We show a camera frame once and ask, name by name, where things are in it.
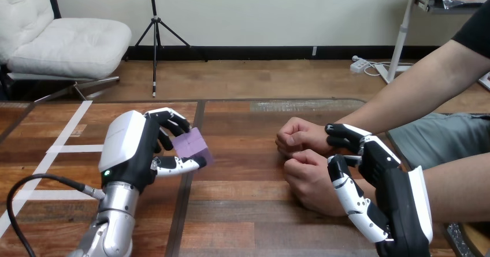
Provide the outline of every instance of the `forearm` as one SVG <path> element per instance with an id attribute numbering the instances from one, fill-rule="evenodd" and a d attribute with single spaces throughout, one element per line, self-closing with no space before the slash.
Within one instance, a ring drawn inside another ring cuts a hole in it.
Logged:
<path id="1" fill-rule="evenodd" d="M 399 127 L 423 117 L 460 94 L 489 67 L 490 60 L 451 40 L 337 123 L 350 124 L 372 133 Z"/>
<path id="2" fill-rule="evenodd" d="M 432 221 L 490 221 L 489 176 L 490 153 L 424 170 Z M 375 200 L 373 186 L 364 179 L 356 182 L 367 198 Z"/>

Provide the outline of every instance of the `fingernail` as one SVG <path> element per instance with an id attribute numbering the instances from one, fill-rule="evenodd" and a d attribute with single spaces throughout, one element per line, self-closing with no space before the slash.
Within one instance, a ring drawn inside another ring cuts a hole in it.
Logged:
<path id="1" fill-rule="evenodd" d="M 286 140 L 286 143 L 289 145 L 289 146 L 293 146 L 294 145 L 294 139 L 292 137 L 289 137 L 287 140 Z"/>

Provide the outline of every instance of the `black baseboard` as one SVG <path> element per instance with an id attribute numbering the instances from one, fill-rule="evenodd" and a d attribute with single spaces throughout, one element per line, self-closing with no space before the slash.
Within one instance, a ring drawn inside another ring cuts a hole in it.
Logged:
<path id="1" fill-rule="evenodd" d="M 438 46 L 404 46 L 402 58 L 421 59 Z M 161 61 L 197 61 L 202 59 L 391 59 L 395 46 L 165 46 L 157 54 Z M 153 46 L 130 46 L 128 59 L 153 60 Z"/>

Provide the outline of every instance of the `robotic hand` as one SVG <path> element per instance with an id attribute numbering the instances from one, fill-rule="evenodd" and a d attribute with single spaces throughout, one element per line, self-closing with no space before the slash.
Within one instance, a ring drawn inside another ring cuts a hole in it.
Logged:
<path id="1" fill-rule="evenodd" d="M 328 158 L 333 187 L 349 219 L 382 257 L 427 256 L 432 241 L 432 217 L 420 167 L 411 172 L 376 136 L 346 124 L 328 124 L 327 143 L 360 156 L 337 154 Z M 356 184 L 349 166 L 376 188 L 378 207 Z"/>
<path id="2" fill-rule="evenodd" d="M 135 226 L 136 203 L 139 195 L 156 177 L 190 172 L 206 166 L 197 158 L 155 157 L 163 148 L 173 148 L 166 128 L 174 136 L 188 133 L 189 122 L 170 108 L 141 114 L 128 111 L 109 126 L 104 141 L 99 171 L 103 192 L 94 190 L 91 196 L 100 200 L 97 216 L 90 224 L 77 250 L 69 257 L 130 256 Z"/>

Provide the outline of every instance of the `white wall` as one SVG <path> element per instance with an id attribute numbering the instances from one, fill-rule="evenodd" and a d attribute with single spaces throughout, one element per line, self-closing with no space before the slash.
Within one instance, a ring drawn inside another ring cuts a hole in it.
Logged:
<path id="1" fill-rule="evenodd" d="M 158 15 L 196 46 L 393 45 L 406 0 L 156 0 Z M 62 17 L 129 25 L 134 45 L 152 17 L 150 0 L 58 0 Z M 407 43 L 441 45 L 468 16 L 415 8 Z M 142 44 L 153 43 L 153 33 Z M 165 45 L 181 44 L 161 31 Z"/>

